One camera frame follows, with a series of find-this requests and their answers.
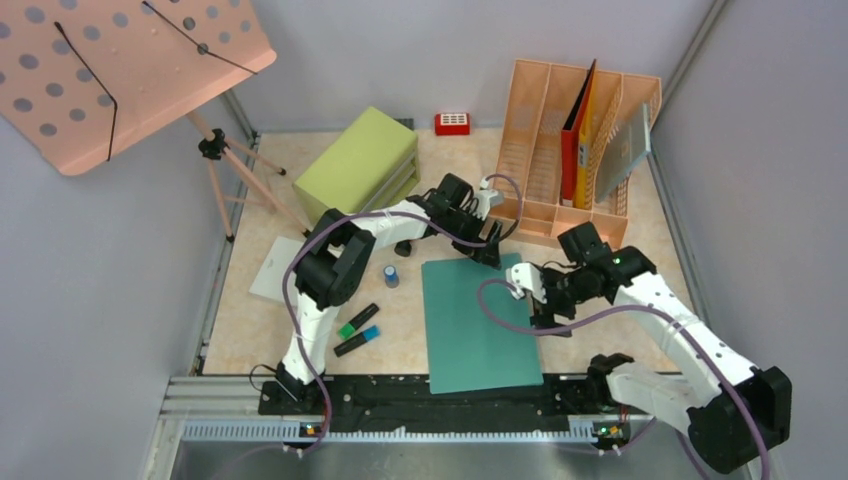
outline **gray floor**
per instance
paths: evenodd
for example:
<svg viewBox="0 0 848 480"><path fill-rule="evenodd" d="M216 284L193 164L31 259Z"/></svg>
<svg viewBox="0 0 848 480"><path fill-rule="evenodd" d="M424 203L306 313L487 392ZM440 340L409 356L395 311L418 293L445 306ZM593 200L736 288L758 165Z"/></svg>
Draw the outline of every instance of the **gray floor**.
<svg viewBox="0 0 848 480"><path fill-rule="evenodd" d="M184 442L171 480L208 480L262 444ZM622 457L559 452L541 444L332 444L299 461L268 449L228 468L216 480L253 479L697 479L673 431L658 426ZM733 475L714 478L744 479Z"/></svg>

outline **green drawer unit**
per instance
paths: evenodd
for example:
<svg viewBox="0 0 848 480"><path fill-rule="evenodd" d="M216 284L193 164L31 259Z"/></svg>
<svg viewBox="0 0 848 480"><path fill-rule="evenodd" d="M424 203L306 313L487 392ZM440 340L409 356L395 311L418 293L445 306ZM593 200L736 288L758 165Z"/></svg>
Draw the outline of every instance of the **green drawer unit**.
<svg viewBox="0 0 848 480"><path fill-rule="evenodd" d="M327 209L359 213L401 201L418 183L418 135L374 107L294 182L312 225Z"/></svg>

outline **gray polka dot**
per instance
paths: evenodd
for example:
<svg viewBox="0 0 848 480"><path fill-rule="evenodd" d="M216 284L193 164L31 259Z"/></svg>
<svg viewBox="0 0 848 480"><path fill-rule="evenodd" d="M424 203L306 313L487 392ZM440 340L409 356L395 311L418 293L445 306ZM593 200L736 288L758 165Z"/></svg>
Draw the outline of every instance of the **gray polka dot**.
<svg viewBox="0 0 848 480"><path fill-rule="evenodd" d="M77 70L77 80L80 82L90 82L92 78L91 72L89 72L87 68L80 68Z"/></svg>
<svg viewBox="0 0 848 480"><path fill-rule="evenodd" d="M24 10L24 15L32 23L41 23L44 21L44 12L38 7L27 7Z"/></svg>
<svg viewBox="0 0 848 480"><path fill-rule="evenodd" d="M21 66L27 70L34 70L38 68L38 59L28 53L21 55L20 58L18 58L18 61L21 63Z"/></svg>
<svg viewBox="0 0 848 480"><path fill-rule="evenodd" d="M67 55L71 51L71 47L68 45L68 42L62 39L53 40L53 51L59 55Z"/></svg>
<svg viewBox="0 0 848 480"><path fill-rule="evenodd" d="M47 95L51 97L61 97L63 93L65 93L65 89L62 88L58 83L48 83L47 87L44 88L47 92Z"/></svg>
<svg viewBox="0 0 848 480"><path fill-rule="evenodd" d="M85 38L91 40L92 42L100 40L100 29L93 25L89 25L83 28L82 34Z"/></svg>
<svg viewBox="0 0 848 480"><path fill-rule="evenodd" d="M115 24L115 26L118 26L120 28L124 28L124 27L126 27L127 25L130 24L130 19L127 18L127 16L125 14L118 12L118 13L112 15L112 22Z"/></svg>
<svg viewBox="0 0 848 480"><path fill-rule="evenodd" d="M53 135L56 135L56 125L53 125L52 123L44 123L38 128L38 131L45 137L52 137Z"/></svg>
<svg viewBox="0 0 848 480"><path fill-rule="evenodd" d="M30 102L26 98L19 98L19 99L15 100L14 102L12 102L12 105L14 105L15 110L17 110L19 112L26 113L26 112L29 112L30 110L32 110L32 102Z"/></svg>
<svg viewBox="0 0 848 480"><path fill-rule="evenodd" d="M75 122L81 122L85 120L85 111L79 108L75 108L68 113L68 116L71 117L71 120Z"/></svg>

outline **red object with white buttons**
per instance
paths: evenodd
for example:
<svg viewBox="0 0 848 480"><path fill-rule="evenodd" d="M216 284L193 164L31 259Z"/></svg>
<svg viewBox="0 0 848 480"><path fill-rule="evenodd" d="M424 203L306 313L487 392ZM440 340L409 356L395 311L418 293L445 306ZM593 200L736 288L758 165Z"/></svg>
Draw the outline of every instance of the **red object with white buttons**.
<svg viewBox="0 0 848 480"><path fill-rule="evenodd" d="M433 125L435 125L436 135L469 135L471 114L437 113Z"/></svg>

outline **wooden table surface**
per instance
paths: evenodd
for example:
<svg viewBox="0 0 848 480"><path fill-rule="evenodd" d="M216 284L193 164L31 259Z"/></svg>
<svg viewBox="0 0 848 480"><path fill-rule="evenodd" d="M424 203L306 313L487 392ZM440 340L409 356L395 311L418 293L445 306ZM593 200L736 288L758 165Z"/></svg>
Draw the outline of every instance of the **wooden table surface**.
<svg viewBox="0 0 848 480"><path fill-rule="evenodd" d="M494 171L500 146L500 129L477 129L470 136L436 137L432 130L417 130L421 182L415 193L438 185L451 172L476 185ZM300 210L291 184L326 149L339 132L263 134L260 153L288 170L286 177L269 175L274 193L284 203ZM257 166L259 175L267 175ZM668 224L663 214L647 163L637 167L630 180L630 223L623 245L640 248L653 261L671 289L691 308L688 291ZM292 324L283 305L248 292L256 273L277 236L299 239L297 228L285 216L263 207L245 205L227 269L221 302L209 345L204 373L243 374L257 363L276 366L285 354ZM501 253L518 252L524 261L567 263L559 249L506 240ZM380 312L371 320L381 335L373 343L342 358L327 355L328 373L427 373L427 344L420 268L429 260L459 258L461 255L442 236L415 243L413 255L402 258L391 249L375 252L365 277L352 300L339 313L334 331L371 302ZM386 265L394 265L400 286L389 289L382 278ZM597 299L578 307L577 318L603 310L609 304ZM330 341L330 347L338 339ZM539 339L545 372L585 372L598 353L622 352L657 371L677 371L654 342L626 314L619 314L574 332L571 338Z"/></svg>

